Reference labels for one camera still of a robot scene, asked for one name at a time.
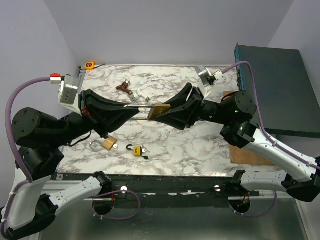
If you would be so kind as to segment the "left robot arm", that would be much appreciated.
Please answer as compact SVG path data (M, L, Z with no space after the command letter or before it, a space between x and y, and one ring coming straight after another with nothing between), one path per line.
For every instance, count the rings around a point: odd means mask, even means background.
M2 236L20 240L34 235L68 206L111 195L112 180L102 171L62 192L46 194L43 188L64 158L61 147L90 132L106 139L138 113L138 108L105 99L92 90L78 94L72 112L61 119L29 107L20 110L9 121L10 140L19 150L14 185L2 210Z

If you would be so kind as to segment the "yellow black padlock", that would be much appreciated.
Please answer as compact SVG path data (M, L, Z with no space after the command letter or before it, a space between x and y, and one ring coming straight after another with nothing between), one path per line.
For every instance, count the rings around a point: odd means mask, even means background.
M147 155L145 155L146 153L142 153L142 145L128 144L126 146L126 149L128 151L132 151L132 153L135 157L141 157L145 160L149 159L149 157Z

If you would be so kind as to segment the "long-shackle brass padlock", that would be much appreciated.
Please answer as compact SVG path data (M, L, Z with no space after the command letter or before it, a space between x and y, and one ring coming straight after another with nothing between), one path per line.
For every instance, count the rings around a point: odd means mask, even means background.
M137 121L154 121L156 117L168 112L171 109L170 104L152 104L152 105L143 105L143 104L126 104L125 108L147 108L150 109L147 117L132 117L131 120Z

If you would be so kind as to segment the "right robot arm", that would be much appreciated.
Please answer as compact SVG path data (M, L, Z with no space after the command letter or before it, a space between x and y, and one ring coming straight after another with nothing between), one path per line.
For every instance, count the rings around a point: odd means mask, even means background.
M198 87L187 83L167 104L170 109L163 110L154 121L182 131L197 121L220 124L223 126L220 134L228 144L257 153L281 169L276 172L238 170L230 183L234 195L269 190L312 202L320 194L320 159L288 147L266 133L261 124L251 122L258 107L248 92L233 92L218 103L205 100Z

